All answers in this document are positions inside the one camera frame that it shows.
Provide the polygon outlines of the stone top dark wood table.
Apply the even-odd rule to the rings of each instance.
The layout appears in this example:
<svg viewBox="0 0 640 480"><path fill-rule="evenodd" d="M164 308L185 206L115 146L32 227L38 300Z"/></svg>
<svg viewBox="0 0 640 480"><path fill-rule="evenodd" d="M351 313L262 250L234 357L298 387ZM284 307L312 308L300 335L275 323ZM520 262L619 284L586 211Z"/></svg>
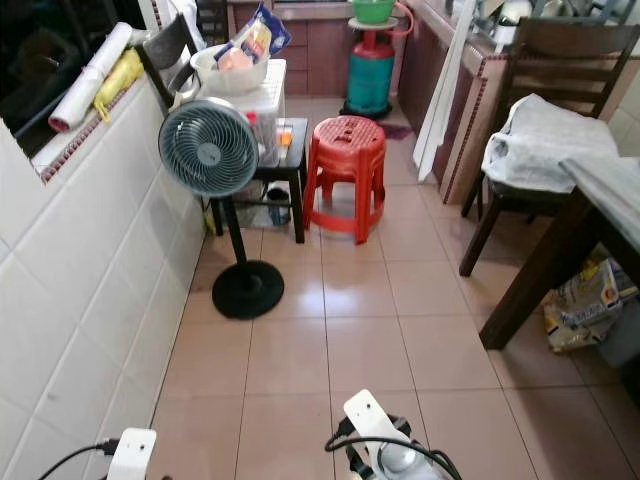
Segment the stone top dark wood table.
<svg viewBox="0 0 640 480"><path fill-rule="evenodd" d="M485 349L503 349L550 288L580 269L598 244L640 282L640 157L563 160L576 183L480 330Z"/></svg>

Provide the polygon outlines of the printed sack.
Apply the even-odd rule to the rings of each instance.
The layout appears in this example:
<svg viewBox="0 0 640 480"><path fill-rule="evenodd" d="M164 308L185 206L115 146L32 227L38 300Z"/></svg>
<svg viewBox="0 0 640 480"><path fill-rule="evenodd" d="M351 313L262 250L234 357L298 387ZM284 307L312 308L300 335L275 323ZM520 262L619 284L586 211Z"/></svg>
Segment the printed sack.
<svg viewBox="0 0 640 480"><path fill-rule="evenodd" d="M550 349L564 353L603 342L622 319L623 308L639 296L640 285L611 253L596 246L582 268L541 301Z"/></svg>

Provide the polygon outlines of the grey bin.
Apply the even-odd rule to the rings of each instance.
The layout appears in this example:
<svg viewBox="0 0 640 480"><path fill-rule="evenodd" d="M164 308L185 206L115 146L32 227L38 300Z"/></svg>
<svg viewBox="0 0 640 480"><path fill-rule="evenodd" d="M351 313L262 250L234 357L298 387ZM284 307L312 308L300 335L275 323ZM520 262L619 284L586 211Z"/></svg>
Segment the grey bin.
<svg viewBox="0 0 640 480"><path fill-rule="evenodd" d="M640 356L640 297L631 298L614 312L607 335L596 344L605 364L621 369Z"/></svg>

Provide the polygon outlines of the small black side table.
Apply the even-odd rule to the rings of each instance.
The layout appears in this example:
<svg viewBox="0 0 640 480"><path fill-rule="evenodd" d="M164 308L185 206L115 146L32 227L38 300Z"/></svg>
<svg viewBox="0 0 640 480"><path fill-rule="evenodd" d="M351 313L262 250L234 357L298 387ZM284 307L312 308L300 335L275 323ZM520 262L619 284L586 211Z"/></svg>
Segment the small black side table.
<svg viewBox="0 0 640 480"><path fill-rule="evenodd" d="M279 155L276 166L260 166L250 187L233 196L237 219L242 227L284 227L291 224L294 242L306 238L305 219L307 120L282 118L293 125L293 145L288 155Z"/></svg>

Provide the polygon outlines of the red plastic stool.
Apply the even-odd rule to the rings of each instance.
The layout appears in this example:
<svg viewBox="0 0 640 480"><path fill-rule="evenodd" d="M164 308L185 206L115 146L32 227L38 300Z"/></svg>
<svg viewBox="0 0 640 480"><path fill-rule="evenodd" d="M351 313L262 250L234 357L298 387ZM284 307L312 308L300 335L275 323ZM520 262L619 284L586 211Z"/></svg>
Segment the red plastic stool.
<svg viewBox="0 0 640 480"><path fill-rule="evenodd" d="M307 152L302 227L351 233L356 244L369 241L371 229L383 215L387 136L364 116L333 116L316 125ZM355 214L343 218L316 210L316 197L332 201L334 184L355 187Z"/></svg>

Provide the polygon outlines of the white leaning boards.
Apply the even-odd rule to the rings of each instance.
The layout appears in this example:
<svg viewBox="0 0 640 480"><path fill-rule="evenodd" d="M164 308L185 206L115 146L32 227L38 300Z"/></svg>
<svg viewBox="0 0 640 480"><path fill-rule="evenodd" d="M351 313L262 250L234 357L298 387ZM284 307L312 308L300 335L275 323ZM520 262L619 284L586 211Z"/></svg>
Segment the white leaning boards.
<svg viewBox="0 0 640 480"><path fill-rule="evenodd" d="M444 140L451 118L454 91L458 74L465 59L466 41L470 26L474 22L476 3L484 0L452 0L451 36L448 37L447 50L442 67L436 74L436 83L431 92L431 100L426 110L424 124L417 134L413 146L413 163L417 168L417 183L425 183L433 172L436 151Z"/></svg>

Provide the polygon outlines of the white cloth bundle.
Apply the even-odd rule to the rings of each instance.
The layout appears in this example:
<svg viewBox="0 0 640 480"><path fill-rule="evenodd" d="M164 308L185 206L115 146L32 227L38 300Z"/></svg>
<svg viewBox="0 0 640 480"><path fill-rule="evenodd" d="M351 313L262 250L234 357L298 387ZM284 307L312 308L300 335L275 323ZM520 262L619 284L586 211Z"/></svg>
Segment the white cloth bundle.
<svg viewBox="0 0 640 480"><path fill-rule="evenodd" d="M486 142L481 170L503 186L567 195L575 182L561 163L570 159L617 160L620 151L602 120L530 93Z"/></svg>

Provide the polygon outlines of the teal gas cylinder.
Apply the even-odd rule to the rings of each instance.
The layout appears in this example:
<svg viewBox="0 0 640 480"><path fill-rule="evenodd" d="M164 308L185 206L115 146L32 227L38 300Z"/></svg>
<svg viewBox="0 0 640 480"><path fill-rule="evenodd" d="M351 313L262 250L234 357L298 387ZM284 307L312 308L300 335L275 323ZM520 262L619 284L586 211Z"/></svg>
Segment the teal gas cylinder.
<svg viewBox="0 0 640 480"><path fill-rule="evenodd" d="M387 29L362 29L361 40L349 55L346 101L342 115L378 120L390 111L390 83L396 67Z"/></svg>

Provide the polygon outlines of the white mixing bowl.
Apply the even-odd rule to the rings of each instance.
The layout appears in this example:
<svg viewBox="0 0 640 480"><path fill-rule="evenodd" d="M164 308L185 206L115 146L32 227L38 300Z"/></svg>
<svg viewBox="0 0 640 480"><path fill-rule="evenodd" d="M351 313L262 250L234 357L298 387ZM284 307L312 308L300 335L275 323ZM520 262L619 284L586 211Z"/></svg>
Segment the white mixing bowl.
<svg viewBox="0 0 640 480"><path fill-rule="evenodd" d="M201 95L242 95L265 81L270 56L255 58L242 47L225 44L206 47L189 59L200 79Z"/></svg>

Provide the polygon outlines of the blue snack bag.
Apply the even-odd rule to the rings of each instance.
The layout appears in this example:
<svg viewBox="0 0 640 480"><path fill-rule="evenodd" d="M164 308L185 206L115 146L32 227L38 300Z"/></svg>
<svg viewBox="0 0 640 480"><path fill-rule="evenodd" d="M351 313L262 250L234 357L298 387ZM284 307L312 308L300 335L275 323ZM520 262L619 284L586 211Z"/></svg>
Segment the blue snack bag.
<svg viewBox="0 0 640 480"><path fill-rule="evenodd" d="M260 3L237 35L216 52L216 67L219 70L256 67L291 41L291 33L284 27L283 20L276 17L265 3Z"/></svg>

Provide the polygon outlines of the yellow cloth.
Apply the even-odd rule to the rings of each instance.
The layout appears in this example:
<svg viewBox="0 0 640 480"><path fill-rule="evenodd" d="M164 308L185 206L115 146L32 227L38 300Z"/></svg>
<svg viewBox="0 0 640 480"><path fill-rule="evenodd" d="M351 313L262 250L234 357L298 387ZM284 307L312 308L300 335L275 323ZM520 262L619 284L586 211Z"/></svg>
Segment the yellow cloth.
<svg viewBox="0 0 640 480"><path fill-rule="evenodd" d="M116 60L108 77L102 82L99 91L93 96L93 110L99 114L102 122L110 122L110 106L122 93L128 90L138 78L145 73L145 67L138 55L136 47L127 47Z"/></svg>

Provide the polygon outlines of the black chair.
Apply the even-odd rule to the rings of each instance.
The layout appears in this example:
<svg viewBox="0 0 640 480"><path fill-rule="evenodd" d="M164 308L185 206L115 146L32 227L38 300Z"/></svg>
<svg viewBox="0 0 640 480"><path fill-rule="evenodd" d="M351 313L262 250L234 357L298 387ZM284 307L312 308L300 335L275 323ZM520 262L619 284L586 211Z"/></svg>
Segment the black chair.
<svg viewBox="0 0 640 480"><path fill-rule="evenodd" d="M179 93L198 90L195 69L189 64L189 55L198 49L186 15L175 14L169 26L148 36L134 50L140 55L143 70L159 96L161 109L174 108Z"/></svg>

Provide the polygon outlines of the dark wooden chair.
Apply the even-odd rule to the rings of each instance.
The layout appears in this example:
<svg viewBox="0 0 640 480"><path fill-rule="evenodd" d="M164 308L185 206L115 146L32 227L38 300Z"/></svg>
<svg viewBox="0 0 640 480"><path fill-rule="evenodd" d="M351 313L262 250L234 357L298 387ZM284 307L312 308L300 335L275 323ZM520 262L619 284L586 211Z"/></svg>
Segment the dark wooden chair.
<svg viewBox="0 0 640 480"><path fill-rule="evenodd" d="M492 118L484 137L497 133L518 100L539 96L573 114L599 119L640 41L640 26L602 26L581 20L527 17L518 23L499 77ZM470 276L502 212L525 212L530 219L554 216L567 193L517 187L509 180L486 178L476 170L468 187L462 218L477 212L479 225L468 242L458 274Z"/></svg>

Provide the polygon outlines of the white paper roll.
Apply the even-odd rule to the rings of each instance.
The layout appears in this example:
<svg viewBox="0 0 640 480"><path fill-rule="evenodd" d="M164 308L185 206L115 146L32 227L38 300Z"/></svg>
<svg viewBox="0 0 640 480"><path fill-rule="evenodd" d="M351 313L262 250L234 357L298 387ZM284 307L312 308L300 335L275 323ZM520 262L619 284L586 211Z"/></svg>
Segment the white paper roll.
<svg viewBox="0 0 640 480"><path fill-rule="evenodd" d="M109 35L102 41L99 50L84 65L76 82L67 91L67 95L52 110L50 118L47 119L47 124L50 125L52 131L56 133L68 132L83 122L93 97L108 77L115 61L120 58L123 50L128 46L133 32L132 26L127 23L118 22L115 24Z"/></svg>

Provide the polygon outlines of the grey pedestal fan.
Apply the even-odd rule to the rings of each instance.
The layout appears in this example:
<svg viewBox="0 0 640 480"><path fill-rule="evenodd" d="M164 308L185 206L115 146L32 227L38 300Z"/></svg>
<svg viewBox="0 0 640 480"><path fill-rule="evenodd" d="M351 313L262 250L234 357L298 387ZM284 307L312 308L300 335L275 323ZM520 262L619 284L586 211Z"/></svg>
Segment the grey pedestal fan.
<svg viewBox="0 0 640 480"><path fill-rule="evenodd" d="M282 300L283 275L269 262L247 259L232 201L259 168L259 146L246 116L224 100L189 100L165 115L157 146L178 183L220 207L236 262L212 284L215 310L233 320L268 314Z"/></svg>

